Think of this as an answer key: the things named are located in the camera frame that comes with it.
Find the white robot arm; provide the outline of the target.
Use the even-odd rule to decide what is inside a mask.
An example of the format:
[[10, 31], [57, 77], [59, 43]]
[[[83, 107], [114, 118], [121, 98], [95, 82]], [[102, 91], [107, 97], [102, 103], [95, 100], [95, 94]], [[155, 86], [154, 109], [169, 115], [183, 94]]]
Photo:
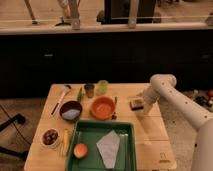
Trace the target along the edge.
[[172, 74], [155, 74], [142, 93], [145, 106], [151, 106], [160, 97], [182, 112], [197, 131], [191, 171], [213, 171], [213, 114], [175, 89], [177, 79]]

